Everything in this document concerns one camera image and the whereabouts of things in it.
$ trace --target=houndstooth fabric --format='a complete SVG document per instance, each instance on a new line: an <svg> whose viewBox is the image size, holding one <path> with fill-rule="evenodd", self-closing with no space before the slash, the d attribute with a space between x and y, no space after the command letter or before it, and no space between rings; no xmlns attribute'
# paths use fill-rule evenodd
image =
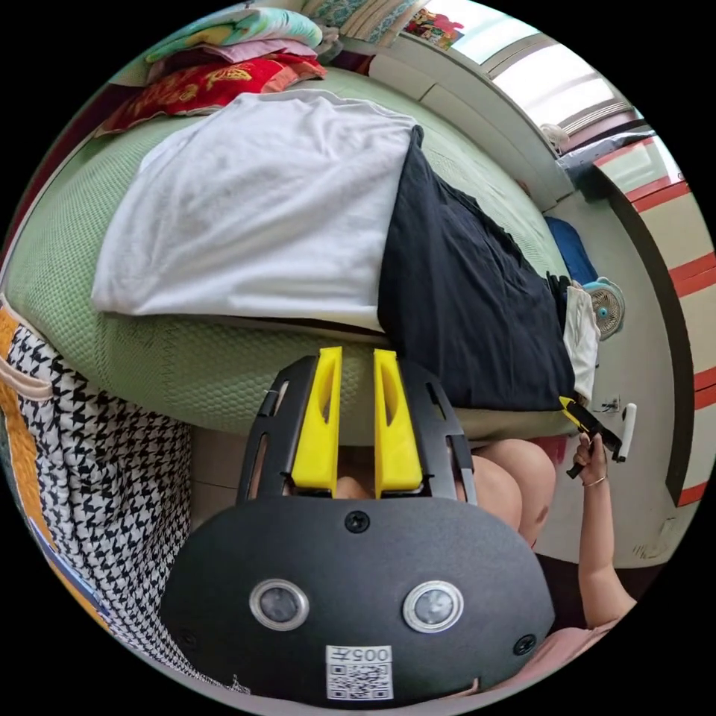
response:
<svg viewBox="0 0 716 716"><path fill-rule="evenodd" d="M19 405L37 444L43 516L58 555L94 592L120 641L220 685L194 670L158 613L189 536L189 426L91 386L25 327L8 362L52 384L51 400L19 396ZM236 682L231 690L246 691Z"/></svg>

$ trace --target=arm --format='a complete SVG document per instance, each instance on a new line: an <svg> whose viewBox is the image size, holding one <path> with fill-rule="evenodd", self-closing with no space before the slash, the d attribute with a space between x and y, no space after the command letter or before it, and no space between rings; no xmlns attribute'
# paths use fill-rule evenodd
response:
<svg viewBox="0 0 716 716"><path fill-rule="evenodd" d="M584 485L584 508L580 540L580 594L590 629L601 627L623 617L636 602L627 594L615 572L614 523L606 455L601 436L594 438L594 453L589 455L589 442L581 436L575 462L584 465L580 473Z"/></svg>

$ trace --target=black garment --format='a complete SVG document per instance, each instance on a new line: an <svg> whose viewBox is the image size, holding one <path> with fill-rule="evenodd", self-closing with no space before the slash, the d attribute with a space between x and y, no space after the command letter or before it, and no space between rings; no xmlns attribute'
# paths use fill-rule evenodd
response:
<svg viewBox="0 0 716 716"><path fill-rule="evenodd" d="M550 287L552 298L554 299L557 318L559 320L559 329L562 331L562 335L564 335L565 326L567 324L567 288L570 285L569 278L566 276L560 276L558 278L552 274L547 274L547 285Z"/></svg>
<svg viewBox="0 0 716 716"><path fill-rule="evenodd" d="M380 271L392 347L459 408L561 410L574 371L547 281L477 202L430 168L415 127Z"/></svg>

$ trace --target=bed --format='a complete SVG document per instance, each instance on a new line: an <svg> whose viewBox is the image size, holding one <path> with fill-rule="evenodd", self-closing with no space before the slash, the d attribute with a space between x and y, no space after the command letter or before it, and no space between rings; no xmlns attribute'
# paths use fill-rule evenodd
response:
<svg viewBox="0 0 716 716"><path fill-rule="evenodd" d="M331 69L320 87L415 117L425 132L424 153L436 172L474 196L539 274L567 275L531 200L452 125L398 92L349 72ZM105 315L90 301L104 231L139 162L169 134L196 121L157 118L120 136L90 140L29 217L9 258L4 294L68 364L110 394L185 423L246 434L276 373L335 344L338 336L171 316ZM342 336L340 343L341 443L370 445L374 346L367 339ZM570 430L560 412L460 410L459 418L470 439L531 438Z"/></svg>

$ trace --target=screw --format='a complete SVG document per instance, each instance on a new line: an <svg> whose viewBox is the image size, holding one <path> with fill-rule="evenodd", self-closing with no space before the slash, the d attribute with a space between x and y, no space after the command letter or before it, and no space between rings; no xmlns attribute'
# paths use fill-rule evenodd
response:
<svg viewBox="0 0 716 716"><path fill-rule="evenodd" d="M517 640L517 644L512 648L512 652L515 656L524 656L535 648L536 643L537 638L534 634L526 634Z"/></svg>
<svg viewBox="0 0 716 716"><path fill-rule="evenodd" d="M179 632L179 639L187 649L196 648L196 637L188 629L182 629Z"/></svg>
<svg viewBox="0 0 716 716"><path fill-rule="evenodd" d="M361 532L365 532L371 523L371 519L360 510L356 509L353 512L349 512L345 518L345 529L348 532L352 532L354 535L359 535Z"/></svg>

